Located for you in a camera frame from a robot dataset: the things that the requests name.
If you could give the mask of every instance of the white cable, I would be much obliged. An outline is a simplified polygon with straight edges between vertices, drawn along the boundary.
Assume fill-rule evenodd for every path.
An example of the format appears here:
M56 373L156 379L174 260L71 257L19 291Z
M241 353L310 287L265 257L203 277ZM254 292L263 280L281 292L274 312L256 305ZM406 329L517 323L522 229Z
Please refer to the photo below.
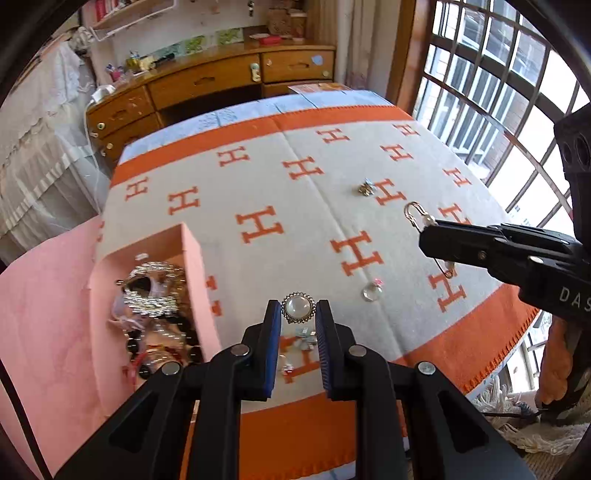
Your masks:
M95 150L92 147L92 143L90 143L90 135L88 134L88 122L86 119L86 112L88 110L88 107L90 105L92 105L95 101L93 99L90 99L90 102L88 102L88 104L86 105L86 108L84 109L84 131L86 133L86 141L88 142L88 147L90 148L90 154L92 155L92 159L95 161L95 167L96 167L96 182L95 182L95 188L94 191L92 192L92 199L95 201L95 206L96 206L96 211L99 213L99 215L102 213L100 211L100 204L98 199L96 198L96 191L99 188L99 176L100 176L100 168L99 168L99 163L96 161L96 157L95 157Z

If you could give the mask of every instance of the wooden desk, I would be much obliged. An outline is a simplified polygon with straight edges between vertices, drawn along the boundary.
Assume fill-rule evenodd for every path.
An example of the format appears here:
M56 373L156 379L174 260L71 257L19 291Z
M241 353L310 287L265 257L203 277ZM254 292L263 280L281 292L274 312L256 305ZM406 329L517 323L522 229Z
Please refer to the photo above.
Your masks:
M331 82L335 49L289 40L269 47L247 41L180 57L90 107L89 133L116 164L126 145L179 121L172 108L192 99L248 86L259 86L257 97L270 97L290 93L289 86L298 83Z

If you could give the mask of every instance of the jewelry pile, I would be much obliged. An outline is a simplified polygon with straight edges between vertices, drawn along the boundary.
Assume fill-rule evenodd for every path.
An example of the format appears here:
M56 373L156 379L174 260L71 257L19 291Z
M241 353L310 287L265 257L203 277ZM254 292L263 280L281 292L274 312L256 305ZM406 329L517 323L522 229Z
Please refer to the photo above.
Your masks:
M146 262L116 284L121 291L113 301L109 322L125 335L129 353L125 373L134 387L138 377L147 380L166 362L203 362L181 267Z

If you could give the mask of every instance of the ring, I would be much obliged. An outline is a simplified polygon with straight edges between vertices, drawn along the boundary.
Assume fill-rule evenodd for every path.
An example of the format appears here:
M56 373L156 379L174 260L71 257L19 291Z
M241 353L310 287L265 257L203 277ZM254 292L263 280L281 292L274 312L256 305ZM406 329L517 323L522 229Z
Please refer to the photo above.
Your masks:
M304 323L316 314L316 304L308 294L296 291L281 302L281 314L287 323Z

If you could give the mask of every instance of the book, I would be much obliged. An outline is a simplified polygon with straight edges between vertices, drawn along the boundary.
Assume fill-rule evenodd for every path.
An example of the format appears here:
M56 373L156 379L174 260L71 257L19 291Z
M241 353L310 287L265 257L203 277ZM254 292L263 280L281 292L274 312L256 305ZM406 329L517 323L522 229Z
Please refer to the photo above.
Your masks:
M107 14L105 0L95 0L95 10L96 10L96 21L100 22Z

